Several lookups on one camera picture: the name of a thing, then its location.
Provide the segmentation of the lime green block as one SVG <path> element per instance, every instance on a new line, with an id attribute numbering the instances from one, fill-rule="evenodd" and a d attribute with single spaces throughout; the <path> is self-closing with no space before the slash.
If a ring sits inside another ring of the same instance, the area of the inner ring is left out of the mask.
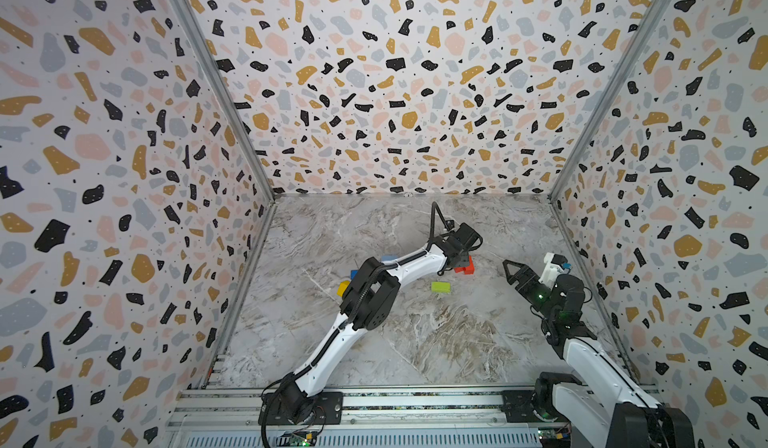
<path id="1" fill-rule="evenodd" d="M 432 282 L 431 291 L 440 294 L 450 294 L 452 292 L 452 287 L 449 282 Z"/>

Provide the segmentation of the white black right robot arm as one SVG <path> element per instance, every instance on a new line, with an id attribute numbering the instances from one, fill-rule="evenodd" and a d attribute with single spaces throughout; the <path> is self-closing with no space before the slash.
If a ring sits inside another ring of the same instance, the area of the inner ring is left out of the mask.
<path id="1" fill-rule="evenodd" d="M 687 415 L 641 388 L 582 321 L 591 291 L 564 256 L 547 254 L 540 274 L 511 260 L 502 266 L 507 283 L 540 319 L 546 342 L 575 371 L 539 375 L 531 399 L 537 417 L 567 420 L 591 447 L 696 445 Z"/>

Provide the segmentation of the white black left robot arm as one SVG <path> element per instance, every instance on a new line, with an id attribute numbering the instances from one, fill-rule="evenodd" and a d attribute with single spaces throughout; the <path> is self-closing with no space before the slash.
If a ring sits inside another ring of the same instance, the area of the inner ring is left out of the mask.
<path id="1" fill-rule="evenodd" d="M 344 289 L 339 313 L 316 349 L 298 368 L 272 383 L 273 392 L 262 396 L 259 423 L 267 425 L 271 416 L 288 424 L 319 419 L 319 396 L 331 374 L 358 339 L 386 320 L 399 291 L 423 277 L 468 267 L 471 253 L 482 243 L 482 236 L 462 223 L 442 234 L 431 233 L 422 248 L 403 257 L 365 260 Z"/>

